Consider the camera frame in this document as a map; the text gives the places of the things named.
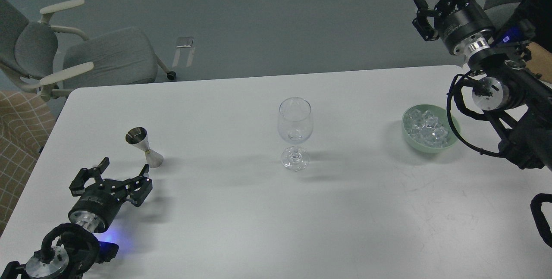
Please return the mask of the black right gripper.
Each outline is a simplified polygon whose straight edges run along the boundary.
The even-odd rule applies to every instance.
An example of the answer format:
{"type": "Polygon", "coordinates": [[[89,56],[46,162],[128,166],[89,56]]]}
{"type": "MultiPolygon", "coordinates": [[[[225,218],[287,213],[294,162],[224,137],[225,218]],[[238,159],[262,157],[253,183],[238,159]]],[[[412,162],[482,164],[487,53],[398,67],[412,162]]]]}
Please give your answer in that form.
{"type": "Polygon", "coordinates": [[[481,33],[490,38],[495,26],[475,0],[440,0],[435,9],[430,9],[426,0],[413,0],[416,17],[413,26],[424,41],[443,41],[448,53],[458,55],[458,45],[467,38],[481,33]],[[428,18],[436,17],[436,28],[428,18]]]}

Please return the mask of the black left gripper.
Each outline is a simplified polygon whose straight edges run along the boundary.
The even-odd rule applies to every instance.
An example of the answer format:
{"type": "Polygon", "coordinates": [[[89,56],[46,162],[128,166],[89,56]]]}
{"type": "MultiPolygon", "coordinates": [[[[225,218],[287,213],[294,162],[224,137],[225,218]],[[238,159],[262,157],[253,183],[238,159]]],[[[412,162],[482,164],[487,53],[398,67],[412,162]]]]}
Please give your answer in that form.
{"type": "Polygon", "coordinates": [[[69,222],[92,233],[106,232],[124,202],[140,207],[153,189],[149,164],[144,165],[138,176],[125,181],[102,179],[108,166],[109,158],[104,157],[97,166],[81,168],[69,185],[71,195],[79,197],[69,211],[69,222]],[[89,179],[96,183],[85,188],[89,179]]]}

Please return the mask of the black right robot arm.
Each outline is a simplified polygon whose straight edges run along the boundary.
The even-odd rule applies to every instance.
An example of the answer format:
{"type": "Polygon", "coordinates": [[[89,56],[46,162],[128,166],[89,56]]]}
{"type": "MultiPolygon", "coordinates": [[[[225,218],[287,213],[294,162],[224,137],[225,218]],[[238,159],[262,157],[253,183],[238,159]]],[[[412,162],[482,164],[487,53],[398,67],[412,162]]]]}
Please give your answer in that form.
{"type": "MultiPolygon", "coordinates": [[[[447,93],[447,119],[457,138],[481,155],[504,158],[520,169],[551,167],[551,88],[527,67],[530,42],[546,37],[551,16],[537,15],[530,0],[413,0],[413,26],[425,41],[442,40],[463,56],[468,72],[454,77],[447,93]],[[465,140],[451,116],[489,122],[499,136],[493,153],[465,140]]],[[[551,0],[539,0],[551,11],[551,0]]]]}

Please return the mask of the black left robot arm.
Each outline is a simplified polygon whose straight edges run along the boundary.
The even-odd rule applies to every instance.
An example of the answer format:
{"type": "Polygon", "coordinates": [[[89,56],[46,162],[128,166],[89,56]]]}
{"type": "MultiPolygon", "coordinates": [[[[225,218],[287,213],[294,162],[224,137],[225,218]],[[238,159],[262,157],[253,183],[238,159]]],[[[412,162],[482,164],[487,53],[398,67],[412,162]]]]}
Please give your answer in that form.
{"type": "Polygon", "coordinates": [[[77,202],[68,213],[69,222],[44,236],[40,249],[26,263],[6,264],[3,279],[81,279],[95,264],[108,263],[119,245],[100,241],[125,202],[139,207],[153,189],[150,165],[145,164],[133,178],[104,179],[109,165],[105,157],[94,167],[79,170],[69,190],[77,202]]]}

